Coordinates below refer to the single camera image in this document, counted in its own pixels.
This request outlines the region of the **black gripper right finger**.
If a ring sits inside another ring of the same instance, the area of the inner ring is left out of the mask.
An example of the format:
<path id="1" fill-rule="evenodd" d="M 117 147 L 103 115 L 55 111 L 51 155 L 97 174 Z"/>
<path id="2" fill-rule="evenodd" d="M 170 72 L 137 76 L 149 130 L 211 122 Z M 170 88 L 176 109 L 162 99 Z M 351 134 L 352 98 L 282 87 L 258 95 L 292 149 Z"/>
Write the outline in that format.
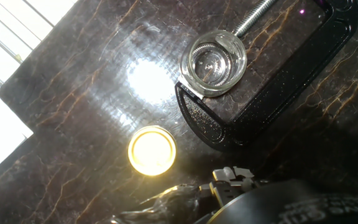
<path id="1" fill-rule="evenodd" d="M 207 202 L 214 201 L 219 207 L 261 186 L 249 169 L 236 166 L 215 169 L 212 176 L 210 183 L 199 186 L 200 198 Z"/>

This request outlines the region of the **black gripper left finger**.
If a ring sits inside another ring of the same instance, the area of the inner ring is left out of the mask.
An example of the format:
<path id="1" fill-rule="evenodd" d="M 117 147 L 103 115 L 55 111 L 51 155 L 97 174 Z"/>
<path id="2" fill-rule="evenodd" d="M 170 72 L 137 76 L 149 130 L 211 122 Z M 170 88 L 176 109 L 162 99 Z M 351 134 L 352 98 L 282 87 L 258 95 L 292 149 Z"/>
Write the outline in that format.
<path id="1" fill-rule="evenodd" d="M 143 201 L 137 208 L 113 215 L 111 223 L 192 224 L 212 217 L 212 192 L 208 184 L 180 184 Z"/>

